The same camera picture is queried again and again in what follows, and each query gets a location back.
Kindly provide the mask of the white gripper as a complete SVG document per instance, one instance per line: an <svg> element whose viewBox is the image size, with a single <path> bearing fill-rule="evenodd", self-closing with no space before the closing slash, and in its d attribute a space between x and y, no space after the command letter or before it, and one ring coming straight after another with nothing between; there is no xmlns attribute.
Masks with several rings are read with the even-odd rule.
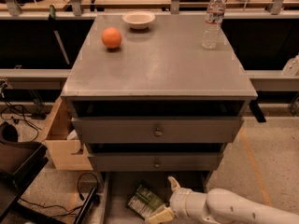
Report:
<svg viewBox="0 0 299 224"><path fill-rule="evenodd" d="M206 221L206 194L181 188L173 176L169 176L168 181L173 191L169 200L171 208L162 206L146 219L146 223L163 224L172 221L175 217L204 223Z"/></svg>

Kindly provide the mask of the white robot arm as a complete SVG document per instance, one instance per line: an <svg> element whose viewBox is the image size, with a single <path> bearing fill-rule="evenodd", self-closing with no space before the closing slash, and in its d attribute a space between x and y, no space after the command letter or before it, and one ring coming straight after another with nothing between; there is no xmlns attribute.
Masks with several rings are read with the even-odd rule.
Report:
<svg viewBox="0 0 299 224"><path fill-rule="evenodd" d="M299 216L255 203L226 189L208 193L183 188L169 176L172 195L169 206L163 204L149 217L147 224L162 224L177 219L192 219L200 224L299 224Z"/></svg>

